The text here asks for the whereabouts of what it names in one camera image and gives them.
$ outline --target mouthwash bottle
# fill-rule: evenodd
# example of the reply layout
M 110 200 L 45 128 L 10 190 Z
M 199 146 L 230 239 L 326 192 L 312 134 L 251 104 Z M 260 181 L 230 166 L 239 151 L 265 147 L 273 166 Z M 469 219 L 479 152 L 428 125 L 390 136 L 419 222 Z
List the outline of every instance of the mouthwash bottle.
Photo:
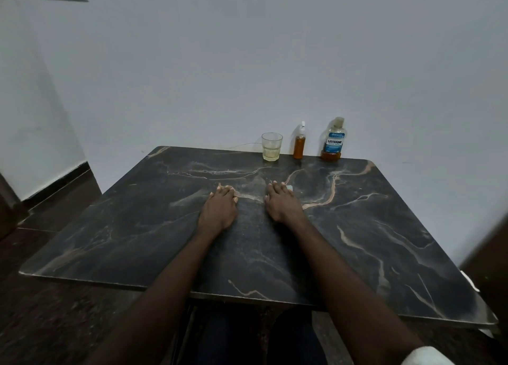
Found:
M 328 130 L 328 137 L 326 139 L 323 150 L 321 151 L 321 159 L 327 161 L 334 161 L 340 159 L 340 152 L 346 137 L 346 130 L 343 129 L 344 118 L 337 117 L 333 121 L 332 127 Z

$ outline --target bottle cap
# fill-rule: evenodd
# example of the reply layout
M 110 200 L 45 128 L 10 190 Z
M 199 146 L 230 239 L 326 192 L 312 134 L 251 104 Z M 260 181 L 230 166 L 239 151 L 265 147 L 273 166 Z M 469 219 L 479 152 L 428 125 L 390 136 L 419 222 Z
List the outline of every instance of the bottle cap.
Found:
M 337 117 L 335 118 L 335 120 L 333 121 L 333 126 L 335 128 L 342 128 L 342 126 L 344 125 L 344 118 L 341 118 L 341 117 Z

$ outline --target white sleeve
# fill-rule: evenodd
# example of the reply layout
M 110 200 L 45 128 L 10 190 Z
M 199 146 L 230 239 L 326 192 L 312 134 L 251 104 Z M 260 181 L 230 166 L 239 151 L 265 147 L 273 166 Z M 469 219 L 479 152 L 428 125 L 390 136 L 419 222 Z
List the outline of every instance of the white sleeve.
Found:
M 432 346 L 414 349 L 402 365 L 454 365 L 446 356 Z

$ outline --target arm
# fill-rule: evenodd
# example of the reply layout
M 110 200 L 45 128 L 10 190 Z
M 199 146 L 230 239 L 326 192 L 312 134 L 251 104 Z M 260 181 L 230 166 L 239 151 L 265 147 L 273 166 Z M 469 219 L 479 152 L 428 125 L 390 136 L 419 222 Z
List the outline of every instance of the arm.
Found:
M 87 365 L 160 363 L 210 245 L 236 217 L 236 201 L 229 186 L 210 193 L 189 242 L 130 307 Z
M 350 268 L 311 224 L 293 192 L 268 185 L 266 210 L 295 235 L 321 296 L 355 364 L 397 364 L 423 342 Z

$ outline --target black marble tabletop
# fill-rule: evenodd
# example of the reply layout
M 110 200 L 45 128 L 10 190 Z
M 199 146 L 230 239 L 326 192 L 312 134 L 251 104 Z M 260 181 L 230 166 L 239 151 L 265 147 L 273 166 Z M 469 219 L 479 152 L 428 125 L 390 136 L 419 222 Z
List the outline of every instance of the black marble tabletop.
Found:
M 363 159 L 281 155 L 265 162 L 260 153 L 158 147 L 20 273 L 146 288 L 190 237 L 210 191 L 231 185 L 238 218 L 214 242 L 191 296 L 320 308 L 295 240 L 265 213 L 271 180 L 293 186 L 318 230 L 399 315 L 496 323 L 378 168 Z

